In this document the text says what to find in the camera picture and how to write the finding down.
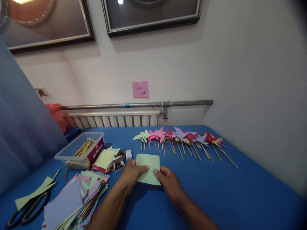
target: hand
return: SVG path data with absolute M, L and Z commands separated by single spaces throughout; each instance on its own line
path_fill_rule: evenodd
M 182 200 L 187 197 L 187 194 L 183 190 L 174 171 L 164 166 L 160 166 L 160 171 L 154 169 L 153 173 L 163 185 L 167 196 L 175 208 L 178 209 Z
M 133 187 L 137 183 L 141 174 L 146 173 L 149 167 L 146 166 L 136 166 L 137 160 L 128 161 L 124 171 L 119 177 L 117 184 L 122 185 L 126 189 L 126 194 L 129 196 L 133 191 Z

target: small box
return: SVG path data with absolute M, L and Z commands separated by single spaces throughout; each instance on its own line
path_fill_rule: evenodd
M 126 156 L 126 161 L 132 160 L 132 152 L 131 152 L 131 150 L 127 150 L 125 156 Z
M 120 155 L 116 157 L 115 159 L 113 159 L 112 161 L 113 161 L 113 168 L 114 168 L 115 173 L 119 173 L 124 170 L 125 163 L 123 160 L 123 156 Z
M 114 157 L 117 158 L 119 156 L 122 156 L 122 160 L 124 160 L 125 157 L 126 157 L 126 152 L 121 150 L 121 149 L 119 149 L 119 151 L 116 154 L 114 154 Z

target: purple pinwheel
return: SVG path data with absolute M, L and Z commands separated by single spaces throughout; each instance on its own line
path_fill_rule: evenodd
M 198 141 L 199 143 L 203 144 L 205 142 L 206 138 L 207 138 L 207 134 L 204 134 L 203 136 L 199 135 L 199 136 L 197 136 L 196 141 Z
M 187 143 L 185 140 L 185 136 L 189 134 L 189 132 L 184 133 L 180 128 L 175 127 L 176 132 L 173 133 L 172 138 L 178 137 L 183 142 Z

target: radiator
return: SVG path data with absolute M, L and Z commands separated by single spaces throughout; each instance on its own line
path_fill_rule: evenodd
M 67 128 L 158 126 L 160 111 L 62 113 Z

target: picture frame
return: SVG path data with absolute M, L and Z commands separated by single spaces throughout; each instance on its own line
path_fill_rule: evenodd
M 203 0 L 101 0 L 110 38 L 197 23 Z
M 0 1 L 0 38 L 13 54 L 95 41 L 85 0 Z

